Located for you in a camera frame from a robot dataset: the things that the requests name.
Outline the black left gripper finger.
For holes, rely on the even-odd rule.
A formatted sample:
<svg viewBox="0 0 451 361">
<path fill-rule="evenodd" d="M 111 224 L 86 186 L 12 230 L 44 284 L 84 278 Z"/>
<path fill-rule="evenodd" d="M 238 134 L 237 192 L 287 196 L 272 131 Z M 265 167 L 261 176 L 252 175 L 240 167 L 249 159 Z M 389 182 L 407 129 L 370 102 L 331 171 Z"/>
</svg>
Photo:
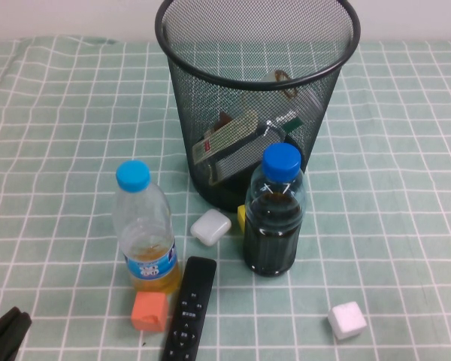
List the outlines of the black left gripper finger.
<svg viewBox="0 0 451 361">
<path fill-rule="evenodd" d="M 0 337 L 20 314 L 21 311 L 18 307 L 12 307 L 6 314 L 0 317 Z"/>
</svg>

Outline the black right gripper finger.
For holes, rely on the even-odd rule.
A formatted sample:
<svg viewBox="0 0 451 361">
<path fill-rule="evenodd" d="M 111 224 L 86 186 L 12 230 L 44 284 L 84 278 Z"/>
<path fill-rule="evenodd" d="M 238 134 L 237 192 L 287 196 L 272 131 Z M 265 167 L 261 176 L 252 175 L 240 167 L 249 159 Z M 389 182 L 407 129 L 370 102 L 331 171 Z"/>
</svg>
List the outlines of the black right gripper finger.
<svg viewBox="0 0 451 361">
<path fill-rule="evenodd" d="M 0 361 L 16 359 L 20 345 L 31 325 L 29 314 L 21 312 L 0 337 Z"/>
</svg>

